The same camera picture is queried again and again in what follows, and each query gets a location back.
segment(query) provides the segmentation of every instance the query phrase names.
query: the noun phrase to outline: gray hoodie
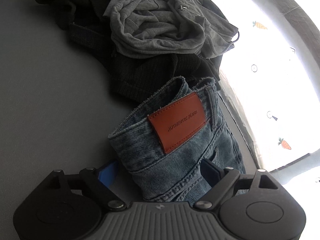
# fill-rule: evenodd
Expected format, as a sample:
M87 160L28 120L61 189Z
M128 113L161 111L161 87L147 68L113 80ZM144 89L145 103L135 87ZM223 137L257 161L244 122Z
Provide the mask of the gray hoodie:
M238 28L211 0L111 0L111 38L131 58L201 54L213 58L233 48Z

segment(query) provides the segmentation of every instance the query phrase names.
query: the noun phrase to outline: pile of clothes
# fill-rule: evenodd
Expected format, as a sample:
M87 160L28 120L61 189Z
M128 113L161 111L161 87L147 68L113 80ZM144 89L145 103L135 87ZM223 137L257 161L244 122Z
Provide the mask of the pile of clothes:
M210 188L203 158L245 172L217 103L221 57L239 32L211 0L35 1L54 7L57 25L104 65L111 91L142 103L109 139L147 201L196 201ZM190 93L204 109L201 128L167 154L148 116Z

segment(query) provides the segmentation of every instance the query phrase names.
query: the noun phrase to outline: blue denim jeans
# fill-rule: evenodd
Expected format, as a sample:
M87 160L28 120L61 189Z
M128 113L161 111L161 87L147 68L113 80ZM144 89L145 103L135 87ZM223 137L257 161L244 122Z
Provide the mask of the blue denim jeans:
M165 154L147 115L192 92L203 105L206 124L180 147ZM109 140L146 201L188 201L193 205L211 189L200 174L204 158L221 168L231 166L245 173L238 143L222 115L212 78L201 80L193 89L184 78L173 78L139 105L109 135Z

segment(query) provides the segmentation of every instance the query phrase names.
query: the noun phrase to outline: carrot illustration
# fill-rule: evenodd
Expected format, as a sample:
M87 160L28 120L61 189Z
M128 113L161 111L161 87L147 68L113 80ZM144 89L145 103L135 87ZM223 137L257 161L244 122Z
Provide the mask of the carrot illustration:
M253 27L257 26L259 29L267 30L267 28L263 26L261 23L258 23L258 22L252 22L252 23L253 23Z
M279 143L278 145L281 145L284 149L288 149L288 150L291 150L291 147L289 146L289 144L283 140L283 138L279 138Z

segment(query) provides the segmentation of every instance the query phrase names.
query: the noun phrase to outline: leather label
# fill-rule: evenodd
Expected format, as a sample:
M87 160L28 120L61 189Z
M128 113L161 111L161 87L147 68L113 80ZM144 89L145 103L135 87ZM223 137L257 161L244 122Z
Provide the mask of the leather label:
M189 140L205 124L203 106L195 92L148 115L148 119L166 154Z

